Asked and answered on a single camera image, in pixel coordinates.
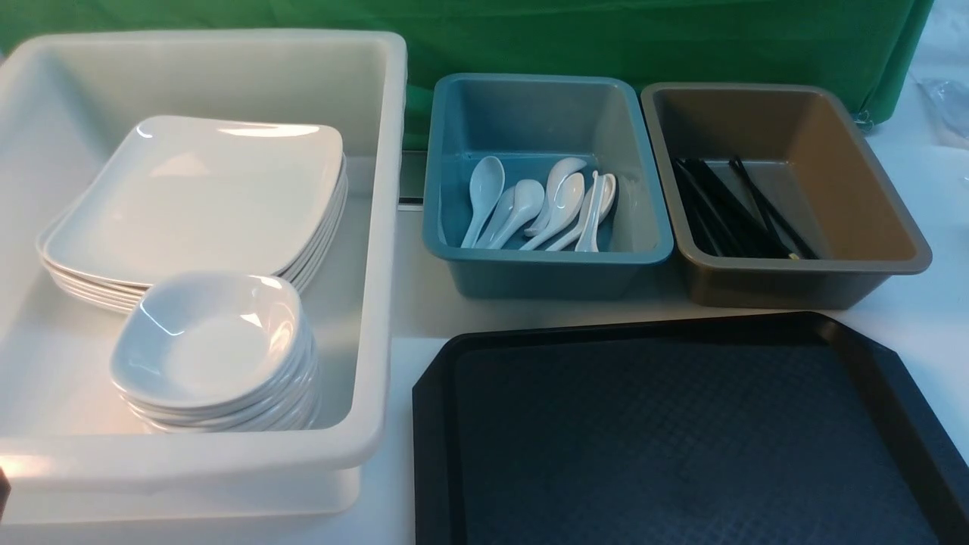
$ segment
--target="stack of plates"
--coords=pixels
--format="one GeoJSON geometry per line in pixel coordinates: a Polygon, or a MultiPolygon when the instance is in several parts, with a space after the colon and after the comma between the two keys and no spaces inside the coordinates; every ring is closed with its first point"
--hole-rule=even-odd
{"type": "Polygon", "coordinates": [[[346,199],[343,141],[331,127],[152,117],[37,247],[61,289],[123,313],[189,271],[278,276],[301,292],[346,199]]]}

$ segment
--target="chopstick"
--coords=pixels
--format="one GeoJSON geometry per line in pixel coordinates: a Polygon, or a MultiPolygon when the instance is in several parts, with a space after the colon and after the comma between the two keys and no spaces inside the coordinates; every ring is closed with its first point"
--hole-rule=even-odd
{"type": "MultiPolygon", "coordinates": [[[[761,188],[758,187],[757,184],[754,183],[754,180],[750,178],[750,175],[747,174],[747,169],[745,169],[743,166],[743,163],[740,162],[740,158],[735,156],[733,159],[731,159],[730,166],[732,169],[734,169],[734,172],[736,172],[737,175],[740,176],[740,180],[747,187],[747,190],[750,191],[751,195],[754,196],[754,202],[757,203],[758,209],[761,210],[761,215],[764,214],[762,207],[766,208],[770,216],[772,216],[774,220],[776,220],[777,223],[780,224],[781,229],[783,229],[787,233],[787,236],[790,237],[791,241],[795,244],[795,246],[797,246],[797,249],[800,251],[801,255],[803,255],[807,259],[818,259],[818,254],[814,253],[814,250],[811,249],[811,246],[808,245],[808,243],[801,238],[797,230],[795,230],[795,228],[790,223],[788,223],[787,219],[785,219],[785,217],[781,215],[781,213],[777,210],[777,208],[764,195],[764,192],[761,191],[761,188]]],[[[770,225],[770,229],[773,229],[773,224],[770,223],[766,217],[764,219],[764,222],[765,224],[770,225]]],[[[780,239],[777,236],[777,232],[774,231],[773,234],[774,234],[774,237],[777,239],[777,241],[783,244],[783,242],[780,242],[780,239]]]]}
{"type": "Polygon", "coordinates": [[[720,250],[713,243],[713,237],[693,203],[693,192],[687,187],[686,182],[679,177],[676,179],[676,185],[679,187],[680,197],[683,199],[683,211],[686,212],[686,220],[690,225],[693,242],[703,253],[720,255],[720,250]]]}
{"type": "Polygon", "coordinates": [[[786,258],[790,251],[778,241],[772,239],[766,232],[764,226],[757,221],[736,195],[724,185],[716,173],[704,162],[699,159],[688,159],[683,161],[683,167],[694,175],[694,179],[701,184],[702,190],[720,205],[723,215],[730,218],[730,223],[725,223],[743,239],[746,244],[746,251],[734,254],[733,257],[767,257],[767,258],[786,258]]]}
{"type": "Polygon", "coordinates": [[[696,178],[683,165],[674,163],[678,168],[677,184],[680,192],[687,195],[690,208],[717,253],[713,255],[743,255],[742,245],[734,236],[726,220],[717,212],[716,207],[707,199],[696,178]]]}

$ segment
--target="textured tray surface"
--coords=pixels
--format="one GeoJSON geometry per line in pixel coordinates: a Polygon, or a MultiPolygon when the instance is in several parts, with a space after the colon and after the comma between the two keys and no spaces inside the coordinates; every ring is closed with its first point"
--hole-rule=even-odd
{"type": "Polygon", "coordinates": [[[936,543],[826,346],[456,362],[468,543],[936,543]]]}

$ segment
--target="plastic bag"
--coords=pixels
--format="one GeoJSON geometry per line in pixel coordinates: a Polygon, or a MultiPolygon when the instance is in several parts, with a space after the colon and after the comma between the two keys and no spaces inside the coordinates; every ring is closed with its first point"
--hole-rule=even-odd
{"type": "Polygon", "coordinates": [[[946,126],[969,140],[969,86],[961,81],[933,78],[918,83],[946,126]]]}

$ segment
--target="blue plastic bin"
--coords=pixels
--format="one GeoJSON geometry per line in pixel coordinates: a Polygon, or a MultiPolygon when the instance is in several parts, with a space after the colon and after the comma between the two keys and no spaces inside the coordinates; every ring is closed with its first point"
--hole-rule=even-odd
{"type": "Polygon", "coordinates": [[[642,120],[628,84],[606,78],[455,74],[434,88],[423,240],[448,262],[466,297],[615,299],[648,267],[672,252],[670,219],[642,120]],[[546,182],[563,157],[612,173],[616,200],[599,233],[600,252],[520,251],[519,231],[505,249],[461,248],[471,222],[468,182],[478,162],[495,155],[505,186],[546,182]]]}

